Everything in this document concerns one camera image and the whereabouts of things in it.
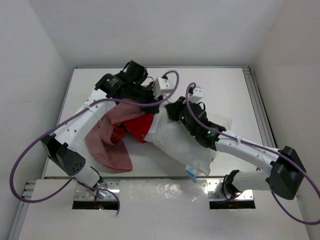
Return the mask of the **white pillow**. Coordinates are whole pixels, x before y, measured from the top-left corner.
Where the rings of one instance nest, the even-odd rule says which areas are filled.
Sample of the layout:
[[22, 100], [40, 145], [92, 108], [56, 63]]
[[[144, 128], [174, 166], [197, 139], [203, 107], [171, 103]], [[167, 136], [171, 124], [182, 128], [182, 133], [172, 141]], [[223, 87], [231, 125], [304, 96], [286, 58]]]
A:
[[188, 168], [208, 176], [217, 152], [201, 146], [180, 121], [169, 119], [165, 106], [170, 103], [174, 102], [161, 105], [143, 140], [161, 152], [156, 160], [167, 161], [167, 171], [171, 176], [181, 176]]

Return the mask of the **red patterned pillowcase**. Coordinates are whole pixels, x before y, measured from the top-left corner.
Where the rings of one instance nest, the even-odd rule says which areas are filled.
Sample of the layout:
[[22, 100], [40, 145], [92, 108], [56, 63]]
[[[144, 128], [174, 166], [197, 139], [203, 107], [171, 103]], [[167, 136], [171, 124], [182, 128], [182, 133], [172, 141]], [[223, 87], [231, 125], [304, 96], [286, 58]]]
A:
[[130, 172], [133, 165], [123, 139], [131, 134], [144, 144], [154, 120], [152, 113], [138, 106], [119, 103], [90, 130], [84, 141], [89, 153], [100, 164], [118, 171]]

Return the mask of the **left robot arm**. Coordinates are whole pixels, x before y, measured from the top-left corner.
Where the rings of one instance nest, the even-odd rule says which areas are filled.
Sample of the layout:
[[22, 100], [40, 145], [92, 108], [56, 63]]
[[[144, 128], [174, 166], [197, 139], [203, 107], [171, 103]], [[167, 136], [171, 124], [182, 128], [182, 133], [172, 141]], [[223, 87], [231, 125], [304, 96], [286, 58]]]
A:
[[146, 113], [156, 112], [152, 87], [142, 85], [147, 77], [146, 67], [132, 60], [119, 73], [103, 75], [76, 114], [42, 138], [48, 158], [68, 176], [94, 188], [102, 178], [78, 153], [78, 148], [99, 120], [117, 105], [115, 100], [132, 100], [144, 104], [142, 110]]

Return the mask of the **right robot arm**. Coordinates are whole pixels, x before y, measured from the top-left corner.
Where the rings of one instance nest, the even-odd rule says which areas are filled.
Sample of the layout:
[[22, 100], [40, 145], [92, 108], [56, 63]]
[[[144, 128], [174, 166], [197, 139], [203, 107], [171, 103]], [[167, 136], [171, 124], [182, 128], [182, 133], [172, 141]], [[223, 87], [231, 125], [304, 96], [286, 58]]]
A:
[[183, 96], [165, 109], [169, 119], [181, 122], [202, 147], [235, 156], [261, 170], [233, 170], [223, 181], [222, 192], [226, 197], [250, 189], [271, 191], [286, 200], [295, 198], [306, 169], [294, 148], [270, 148], [238, 140], [225, 127], [208, 120], [204, 105], [187, 102]]

